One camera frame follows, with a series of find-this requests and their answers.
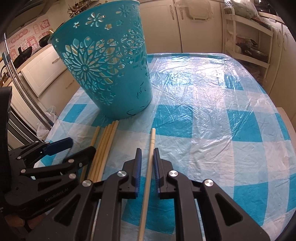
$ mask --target wooden stick inside basket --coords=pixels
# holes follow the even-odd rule
[[[106,139],[109,138],[108,136],[109,136],[109,133],[110,133],[110,129],[111,129],[110,124],[105,127],[104,135],[101,137],[101,140],[100,140],[100,143],[99,143],[99,146],[98,146],[98,149],[97,149],[98,150],[97,155],[95,156],[95,158],[93,160],[94,166],[93,166],[93,168],[91,170],[91,173],[88,176],[89,180],[94,181],[94,175],[95,175],[97,169],[100,167],[98,165],[99,164],[99,156],[101,155],[101,152],[102,152],[104,143],[106,142]]]
[[[102,160],[103,160],[103,157],[104,157],[104,153],[106,151],[106,147],[107,147],[108,141],[110,139],[110,135],[111,135],[111,132],[112,132],[112,129],[113,129],[114,125],[115,125],[115,121],[112,122],[111,127],[110,127],[110,129],[108,131],[108,136],[106,137],[106,139],[104,140],[104,143],[102,144],[103,145],[102,151],[100,152],[100,155],[97,156],[98,167],[96,168],[96,171],[95,171],[95,174],[94,174],[94,177],[93,177],[93,180],[92,180],[93,182],[97,182],[96,177],[98,176],[98,174],[100,172]]]
[[[95,132],[94,132],[94,136],[93,136],[93,139],[91,140],[91,146],[94,146],[94,144],[96,143],[96,139],[98,137],[98,134],[99,134],[99,131],[100,131],[100,128],[101,127],[97,127]],[[86,170],[87,170],[87,165],[85,165],[82,169],[82,173],[81,173],[81,176],[80,176],[80,182],[83,182],[84,181],[84,178],[85,178],[85,174],[86,174]]]
[[[149,193],[150,193],[151,178],[152,178],[154,147],[155,147],[155,128],[152,128],[151,129],[148,165],[147,165],[146,183],[145,183],[142,212],[141,212],[141,219],[140,219],[139,233],[138,233],[138,241],[144,241],[145,226],[146,226],[147,211],[148,211],[148,202],[149,202]]]
[[[96,176],[96,179],[95,179],[96,182],[102,181],[102,177],[103,177],[104,169],[105,169],[105,166],[106,166],[107,158],[108,158],[110,148],[111,148],[114,136],[115,136],[116,129],[118,127],[118,123],[119,123],[118,120],[115,121],[115,124],[114,124],[114,126],[112,128],[110,138],[109,138],[109,141],[107,143],[106,150],[105,150],[105,153],[104,153],[104,156],[103,156],[103,159],[102,159],[101,167],[100,167],[99,173],[98,173],[98,175]]]

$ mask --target shelf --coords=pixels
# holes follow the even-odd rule
[[[246,24],[248,26],[251,26],[253,28],[256,28],[259,31],[264,32],[265,34],[269,35],[270,37],[273,37],[273,35],[274,35],[271,30],[269,30],[269,29],[261,26],[260,24],[254,22],[254,21],[251,21],[249,19],[243,18],[241,16],[234,15],[234,14],[224,14],[224,18],[227,19],[227,20],[232,20],[232,21],[240,22],[240,23]]]
[[[256,65],[262,66],[262,67],[264,67],[266,69],[268,69],[268,67],[269,67],[268,63],[265,63],[263,61],[257,60],[255,58],[252,58],[252,57],[240,54],[240,53],[235,53],[228,47],[226,47],[226,50],[227,50],[227,52],[230,53],[231,57],[233,57],[233,58],[240,59],[240,60],[243,60],[243,61],[247,61],[249,63],[253,63],[253,64],[256,64]]]

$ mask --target silver screw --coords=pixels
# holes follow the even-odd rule
[[[117,176],[119,176],[119,177],[125,177],[126,175],[127,175],[126,171],[119,171],[117,173]]]
[[[168,172],[168,174],[171,176],[171,177],[176,177],[176,176],[178,176],[178,172],[177,171],[175,171],[175,170],[171,170],[171,171],[169,171]]]
[[[214,185],[214,182],[211,179],[207,179],[207,180],[205,180],[205,185],[208,186],[208,187],[211,187],[211,186]]]
[[[83,185],[84,187],[89,187],[89,186],[91,185],[91,180],[85,180],[85,181],[83,181],[83,182],[82,182],[82,185]]]
[[[70,179],[75,179],[75,178],[76,178],[75,173],[71,173],[71,174],[69,174],[69,178],[70,178]]]

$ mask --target utensil rack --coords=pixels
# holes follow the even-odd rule
[[[13,84],[15,85],[17,91],[19,92],[25,103],[32,110],[34,115],[41,121],[42,124],[44,124],[44,126],[47,129],[51,130],[54,123],[48,118],[48,116],[44,113],[44,111],[40,108],[40,106],[36,103],[32,96],[28,93],[26,87],[24,86],[21,78],[17,73],[17,70],[15,69],[15,66],[13,65],[12,59],[9,55],[6,34],[3,35],[3,44],[5,51],[2,53],[2,57]]]
[[[266,75],[267,75],[268,68],[269,68],[273,32],[271,30],[261,26],[260,24],[256,23],[255,21],[251,21],[249,19],[246,19],[246,18],[243,18],[241,16],[235,15],[235,11],[234,11],[233,7],[225,7],[225,8],[223,8],[223,13],[224,13],[225,20],[226,21],[230,20],[230,21],[232,21],[232,24],[233,24],[233,33],[230,33],[232,35],[232,37],[233,37],[233,39],[232,39],[232,48],[229,48],[229,47],[225,46],[226,51],[230,54],[231,57],[233,57],[235,59],[243,60],[243,61],[246,61],[246,62],[253,63],[253,64],[264,67],[265,68],[264,79],[265,79]],[[267,63],[265,63],[263,61],[260,61],[260,60],[257,60],[255,58],[252,58],[250,56],[243,55],[243,54],[235,52],[236,35],[237,35],[236,22],[240,22],[242,24],[248,25],[248,26],[250,26],[252,28],[255,28],[255,29],[259,30],[259,40],[260,40],[260,34],[261,33],[264,33],[264,34],[267,34],[268,36],[270,36],[270,47],[269,47],[269,54],[268,54],[268,62]]]

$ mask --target blue and white tablecloth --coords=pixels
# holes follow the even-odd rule
[[[137,238],[153,127],[161,158],[193,180],[213,179],[275,240],[295,211],[296,157],[268,95],[223,54],[148,55],[148,62],[153,100],[141,113],[120,120],[103,176],[142,149],[140,194],[123,202],[121,241]],[[38,165],[58,164],[88,147],[95,128],[111,122],[80,88],[47,138],[71,137],[73,148]],[[152,180],[145,240],[174,240],[174,229],[173,200],[159,200]]]

